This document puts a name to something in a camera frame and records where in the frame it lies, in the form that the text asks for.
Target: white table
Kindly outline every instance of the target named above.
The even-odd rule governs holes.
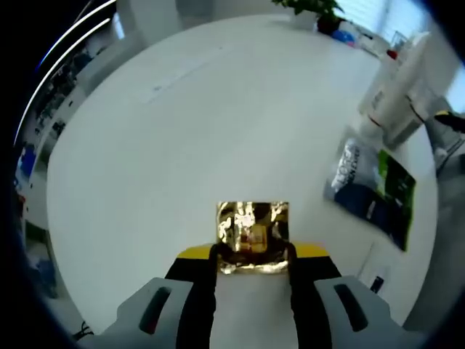
[[[286,200],[294,241],[324,244],[357,275],[375,244],[398,261],[381,295],[403,323],[420,292],[437,218],[424,129],[397,157],[416,177],[407,253],[324,201],[345,124],[379,62],[280,16],[179,33],[109,76],[52,154],[52,244],[71,297],[96,333],[183,249],[214,242],[221,200]]]

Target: wall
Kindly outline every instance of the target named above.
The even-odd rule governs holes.
[[[465,174],[459,173],[458,162],[451,158],[438,178],[436,240],[420,295],[404,324],[409,331],[434,331],[465,290]]]
[[[138,30],[147,47],[182,30],[175,0],[118,0],[125,33]]]
[[[213,11],[214,20],[267,13],[292,13],[292,9],[276,6],[271,0],[214,0]]]
[[[436,94],[446,95],[461,67],[461,61],[441,28],[431,18],[428,30],[431,32],[431,37],[424,55],[426,79]]]

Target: gold wrapper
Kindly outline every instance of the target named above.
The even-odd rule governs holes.
[[[218,203],[218,269],[224,274],[285,271],[288,240],[287,202]]]

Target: black cable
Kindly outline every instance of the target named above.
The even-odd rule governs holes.
[[[93,331],[88,331],[88,332],[86,332],[87,329],[90,329],[90,327],[87,326],[87,324],[86,324],[85,321],[82,321],[82,324],[81,324],[81,331],[76,332],[75,334],[73,334],[73,339],[77,342],[77,341],[79,341],[80,339],[82,339],[83,337],[87,336],[88,334],[94,335],[94,332],[93,332]]]
[[[84,8],[79,12],[79,15],[78,17],[74,20],[73,24],[76,23],[78,20],[81,19],[81,17],[83,16],[83,14],[87,11],[87,9],[89,8],[89,6],[92,4],[92,2],[94,2],[94,0],[90,0],[86,6],[84,6]]]

